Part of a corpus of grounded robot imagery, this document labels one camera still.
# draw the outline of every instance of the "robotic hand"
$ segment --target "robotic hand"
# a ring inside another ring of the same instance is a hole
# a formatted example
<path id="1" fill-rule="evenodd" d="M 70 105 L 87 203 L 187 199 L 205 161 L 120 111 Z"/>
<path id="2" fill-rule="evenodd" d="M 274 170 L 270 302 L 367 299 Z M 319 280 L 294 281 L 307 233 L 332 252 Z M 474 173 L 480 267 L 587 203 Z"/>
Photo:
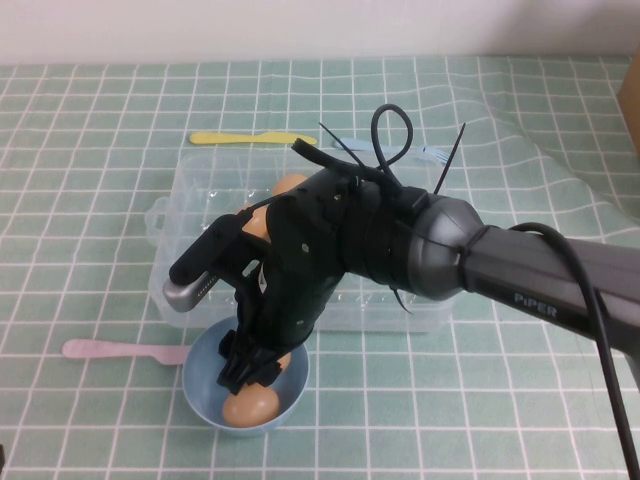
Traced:
<path id="1" fill-rule="evenodd" d="M 387 161 L 377 125 L 388 110 L 408 135 Z M 348 148 L 357 164 L 297 140 L 293 150 L 324 168 L 294 190 L 219 217 L 172 266 L 164 293 L 178 311 L 218 279 L 236 289 L 238 328 L 220 343 L 227 361 L 218 383 L 234 394 L 245 383 L 271 384 L 277 359 L 311 334 L 345 272 L 432 300 L 476 292 L 596 340 L 627 467 L 640 478 L 609 350 L 626 355 L 640 387 L 640 250 L 566 240 L 539 224 L 486 226 L 467 202 L 437 195 L 462 131 L 435 193 L 402 186 L 389 168 L 412 141 L 399 107 L 380 107 L 371 134 L 377 169 Z M 242 230 L 266 204 L 270 243 Z"/>

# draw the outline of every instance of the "fork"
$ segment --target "fork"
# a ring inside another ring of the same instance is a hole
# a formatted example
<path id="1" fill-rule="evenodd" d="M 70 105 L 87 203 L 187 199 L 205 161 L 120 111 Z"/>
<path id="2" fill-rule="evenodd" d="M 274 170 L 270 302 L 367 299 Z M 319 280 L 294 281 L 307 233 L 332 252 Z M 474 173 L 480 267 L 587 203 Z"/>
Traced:
<path id="1" fill-rule="evenodd" d="M 342 137 L 340 138 L 340 141 L 344 143 L 347 146 L 347 148 L 354 151 L 360 151 L 360 152 L 374 151 L 373 143 L 367 140 L 358 140 L 356 138 Z M 343 150 L 342 145 L 340 145 L 340 143 L 337 141 L 333 142 L 333 146 Z M 386 153 L 386 154 L 394 154 L 400 151 L 400 147 L 394 147 L 392 145 L 381 145 L 380 149 L 382 150 L 382 153 Z M 416 150 L 419 149 L 421 153 L 427 156 L 434 157 L 438 162 L 442 163 L 443 165 L 447 163 L 447 160 L 449 160 L 449 154 L 443 152 L 442 150 L 436 147 L 430 147 L 429 145 L 425 145 L 423 147 L 413 147 L 412 150 L 414 149 Z"/>
<path id="2" fill-rule="evenodd" d="M 163 365 L 182 365 L 189 345 L 139 345 L 74 338 L 62 346 L 66 358 L 153 357 Z"/>

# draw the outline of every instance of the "pink spoon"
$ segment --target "pink spoon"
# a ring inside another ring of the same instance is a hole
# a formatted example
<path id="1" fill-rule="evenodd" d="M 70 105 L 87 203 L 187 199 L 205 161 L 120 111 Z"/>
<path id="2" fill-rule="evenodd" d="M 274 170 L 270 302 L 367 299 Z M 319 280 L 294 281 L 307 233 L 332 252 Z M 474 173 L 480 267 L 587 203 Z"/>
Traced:
<path id="1" fill-rule="evenodd" d="M 163 365 L 182 365 L 189 345 L 138 345 L 75 338 L 62 346 L 67 358 L 153 357 Z"/>

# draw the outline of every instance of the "blue fork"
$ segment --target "blue fork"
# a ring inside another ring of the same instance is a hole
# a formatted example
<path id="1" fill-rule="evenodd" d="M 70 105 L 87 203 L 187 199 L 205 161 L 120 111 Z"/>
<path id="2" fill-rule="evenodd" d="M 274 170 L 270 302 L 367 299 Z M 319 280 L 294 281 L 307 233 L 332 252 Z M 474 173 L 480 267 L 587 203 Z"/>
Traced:
<path id="1" fill-rule="evenodd" d="M 358 140 L 356 138 L 341 137 L 340 141 L 344 143 L 347 146 L 347 148 L 353 151 L 373 152 L 373 143 L 367 140 Z M 342 145 L 340 145 L 337 141 L 333 142 L 333 146 L 342 150 Z M 425 145 L 423 147 L 414 147 L 414 148 L 420 149 L 420 152 L 425 155 L 434 157 L 438 162 L 442 163 L 443 165 L 445 165 L 447 163 L 447 160 L 449 160 L 449 154 L 443 152 L 439 148 L 430 147 L 429 145 Z M 382 149 L 382 153 L 384 154 L 395 154 L 400 151 L 400 147 L 394 147 L 391 145 L 382 145 L 381 149 Z"/>

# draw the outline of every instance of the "cardboard box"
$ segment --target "cardboard box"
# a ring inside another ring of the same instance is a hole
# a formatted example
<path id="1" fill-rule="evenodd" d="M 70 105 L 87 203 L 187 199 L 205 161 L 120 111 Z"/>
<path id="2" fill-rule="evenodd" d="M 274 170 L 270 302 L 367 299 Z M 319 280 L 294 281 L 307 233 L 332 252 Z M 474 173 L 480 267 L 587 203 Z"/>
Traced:
<path id="1" fill-rule="evenodd" d="M 631 139 L 640 155 L 640 48 L 633 57 L 629 72 L 620 88 L 618 101 L 629 127 Z"/>

